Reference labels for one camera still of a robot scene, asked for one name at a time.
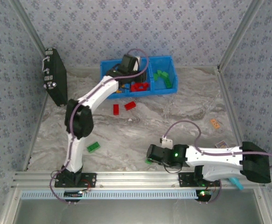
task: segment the black box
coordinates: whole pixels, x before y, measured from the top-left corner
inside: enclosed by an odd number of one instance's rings
[[[46,49],[43,60],[44,85],[57,106],[67,104],[67,78],[65,66],[55,48]]]

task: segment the green block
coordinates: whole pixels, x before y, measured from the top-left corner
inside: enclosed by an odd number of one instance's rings
[[[160,75],[162,78],[169,78],[169,74],[166,73],[165,71],[162,72],[162,74]]]
[[[157,72],[158,72],[158,77],[160,77],[161,74],[162,74],[162,71],[161,70],[157,70]]]
[[[166,85],[167,89],[171,89],[172,88],[172,84],[171,84],[169,78],[165,78],[164,82],[165,82],[165,85]]]
[[[154,73],[154,74],[153,74],[153,78],[154,78],[155,81],[158,81],[158,74],[157,74],[157,73]]]
[[[100,145],[99,145],[98,142],[95,142],[95,143],[93,143],[92,145],[88,146],[88,147],[87,147],[87,150],[88,150],[88,152],[92,153],[92,152],[94,152],[95,150],[97,150],[98,148],[100,148]]]
[[[145,163],[151,165],[153,162],[149,161],[148,159],[145,160]]]

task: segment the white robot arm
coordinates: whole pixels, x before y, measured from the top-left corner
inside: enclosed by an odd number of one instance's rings
[[[171,140],[162,138],[162,147],[150,145],[146,157],[164,167],[180,170],[182,167],[194,167],[198,178],[210,182],[246,177],[252,182],[270,183],[269,159],[264,154],[267,153],[251,142],[243,142],[237,147],[197,150],[194,146],[173,146]]]
[[[82,102],[83,100],[87,99],[92,92],[97,89],[99,86],[101,86],[104,82],[106,82],[109,79],[112,79],[111,76],[104,76],[103,79],[97,84],[95,88],[93,88],[89,93],[84,95],[83,97],[78,99],[78,102]],[[86,100],[84,103],[82,103],[82,106],[86,107],[88,106],[91,112],[93,113],[97,107],[112,93],[116,92],[119,87],[119,82],[116,80],[109,81],[107,84],[103,85],[97,92],[95,92],[88,100]],[[67,149],[67,155],[66,160],[64,162],[64,165],[67,164],[69,160],[69,153],[70,153],[70,144],[72,142],[72,135],[68,134],[69,142],[68,142],[68,149]],[[66,169],[70,172],[76,173],[82,168],[82,154],[85,150],[85,144],[87,142],[87,137],[82,137],[80,139],[75,138],[72,143],[72,149],[71,149],[71,160],[69,161],[69,164],[67,165]]]

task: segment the handle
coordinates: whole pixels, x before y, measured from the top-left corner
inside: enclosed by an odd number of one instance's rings
[[[48,62],[50,61],[50,57],[46,56],[43,60],[42,60],[42,71],[43,72],[47,72],[48,73],[48,69],[44,69],[44,61],[47,60]]]

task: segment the marble surface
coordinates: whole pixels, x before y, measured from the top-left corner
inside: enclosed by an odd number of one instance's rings
[[[214,147],[225,140],[235,146],[217,77],[212,69],[176,69],[179,76],[177,94],[104,101],[94,112],[94,129],[88,145],[99,142],[93,153],[83,152],[83,169],[88,171],[163,170],[157,164],[145,163],[150,144],[159,145],[160,137],[170,125],[181,119],[194,121],[202,130],[200,147]],[[78,99],[99,81],[98,69],[68,72],[69,98]],[[136,108],[126,111],[124,104],[134,100]],[[113,104],[119,104],[120,115],[113,115]],[[56,170],[64,163],[67,134],[64,125],[66,108],[57,107],[48,98],[28,171]],[[215,118],[220,128],[210,120]],[[192,145],[198,130],[191,124],[180,123],[169,132],[174,144]]]

